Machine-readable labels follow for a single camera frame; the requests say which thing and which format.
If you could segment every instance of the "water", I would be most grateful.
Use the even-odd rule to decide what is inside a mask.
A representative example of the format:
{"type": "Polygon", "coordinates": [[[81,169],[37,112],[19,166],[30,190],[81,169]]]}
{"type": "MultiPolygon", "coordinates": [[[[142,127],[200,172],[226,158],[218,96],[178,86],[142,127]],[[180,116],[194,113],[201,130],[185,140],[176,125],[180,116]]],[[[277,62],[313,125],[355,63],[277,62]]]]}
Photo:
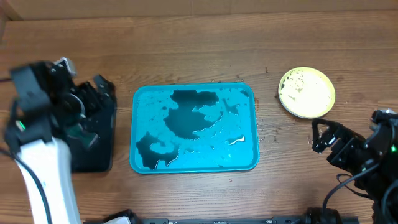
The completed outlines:
{"type": "Polygon", "coordinates": [[[227,112],[232,113],[232,114],[235,114],[235,115],[239,115],[238,109],[236,108],[236,107],[239,106],[239,104],[236,104],[236,105],[233,105],[233,106],[229,106],[229,105],[226,103],[226,100],[225,100],[225,99],[223,99],[223,102],[224,102],[224,104],[225,104],[225,108],[226,108],[227,112]]]}
{"type": "Polygon", "coordinates": [[[178,104],[177,109],[169,109],[169,115],[164,118],[166,126],[178,137],[184,139],[198,139],[195,131],[202,131],[212,127],[221,120],[223,113],[214,121],[205,120],[205,114],[193,111],[203,106],[214,106],[218,102],[216,93],[196,90],[175,90],[171,99],[178,104]]]}
{"type": "Polygon", "coordinates": [[[138,153],[141,155],[142,164],[145,167],[156,169],[159,161],[165,161],[166,166],[169,166],[171,162],[177,159],[179,149],[178,145],[174,145],[174,150],[172,152],[160,154],[150,149],[150,146],[155,143],[160,143],[162,147],[166,146],[163,141],[151,136],[149,132],[146,132],[145,136],[142,137],[140,141],[136,142],[138,153]]]}
{"type": "Polygon", "coordinates": [[[138,110],[132,124],[137,127],[135,164],[150,170],[250,164],[257,144],[251,134],[252,101],[244,88],[141,93],[133,108],[138,110]]]}
{"type": "Polygon", "coordinates": [[[236,144],[237,142],[244,142],[244,136],[242,135],[242,136],[240,136],[240,137],[238,137],[238,138],[231,138],[231,139],[228,139],[228,144],[229,144],[230,146],[232,146],[233,144],[236,144]]]}

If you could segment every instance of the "yellow plate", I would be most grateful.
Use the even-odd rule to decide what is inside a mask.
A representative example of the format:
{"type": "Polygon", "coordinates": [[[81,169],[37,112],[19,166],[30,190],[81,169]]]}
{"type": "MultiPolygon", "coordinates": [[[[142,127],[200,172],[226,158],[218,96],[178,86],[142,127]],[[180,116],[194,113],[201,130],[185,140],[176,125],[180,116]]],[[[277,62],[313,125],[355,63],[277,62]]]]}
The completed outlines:
{"type": "Polygon", "coordinates": [[[309,67],[288,71],[280,80],[279,100],[292,114],[301,118],[319,118],[330,111],[336,93],[329,78],[309,67]]]}

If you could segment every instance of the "black cable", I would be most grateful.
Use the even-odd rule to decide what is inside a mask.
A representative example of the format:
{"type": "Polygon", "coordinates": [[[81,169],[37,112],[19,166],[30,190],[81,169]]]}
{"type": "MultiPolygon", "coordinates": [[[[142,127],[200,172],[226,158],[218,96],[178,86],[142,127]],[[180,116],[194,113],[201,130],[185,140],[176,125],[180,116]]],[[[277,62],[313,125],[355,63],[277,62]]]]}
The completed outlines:
{"type": "Polygon", "coordinates": [[[11,78],[0,78],[0,83],[12,81],[11,78]]]}
{"type": "MultiPolygon", "coordinates": [[[[340,177],[342,177],[342,176],[352,177],[352,176],[349,175],[349,174],[337,174],[336,179],[337,179],[337,181],[340,182],[340,183],[341,183],[340,177]]],[[[345,187],[346,187],[348,190],[350,190],[352,193],[354,193],[354,194],[356,194],[356,195],[358,195],[358,196],[361,196],[361,197],[364,197],[364,198],[367,198],[367,199],[371,199],[370,196],[369,196],[368,194],[359,193],[359,192],[357,192],[357,191],[351,189],[351,188],[348,187],[347,185],[345,185],[345,187]]]]}
{"type": "Polygon", "coordinates": [[[37,189],[40,192],[40,196],[42,197],[42,200],[43,200],[45,215],[47,216],[47,221],[49,224],[52,224],[49,202],[47,201],[47,197],[45,196],[45,192],[44,192],[42,184],[40,183],[39,178],[37,178],[37,176],[33,172],[33,170],[25,162],[23,162],[17,155],[11,154],[9,151],[2,149],[2,148],[0,148],[0,154],[4,154],[5,156],[8,156],[11,159],[16,160],[23,168],[25,168],[25,170],[33,178],[33,180],[37,186],[37,189]]]}
{"type": "Polygon", "coordinates": [[[383,198],[381,199],[381,212],[383,215],[386,214],[386,203],[388,195],[391,193],[391,190],[398,187],[398,180],[395,180],[384,192],[383,198]]]}
{"type": "Polygon", "coordinates": [[[351,178],[349,178],[349,179],[346,179],[344,182],[342,182],[341,184],[339,184],[339,185],[337,185],[335,188],[333,188],[333,189],[328,193],[328,195],[326,195],[325,199],[323,200],[322,213],[323,213],[323,214],[326,214],[326,207],[327,207],[327,205],[328,205],[328,201],[329,201],[330,197],[331,197],[334,193],[336,193],[336,191],[337,191],[338,189],[344,187],[345,185],[347,185],[347,184],[350,183],[351,181],[356,180],[356,179],[358,179],[358,178],[360,178],[360,177],[362,177],[362,176],[368,174],[369,172],[373,171],[374,169],[376,169],[376,168],[378,168],[378,167],[379,167],[379,164],[376,164],[376,165],[370,167],[369,169],[367,169],[367,170],[365,170],[365,171],[363,171],[363,172],[360,172],[360,173],[356,174],[355,176],[353,176],[353,177],[351,177],[351,178]]]}

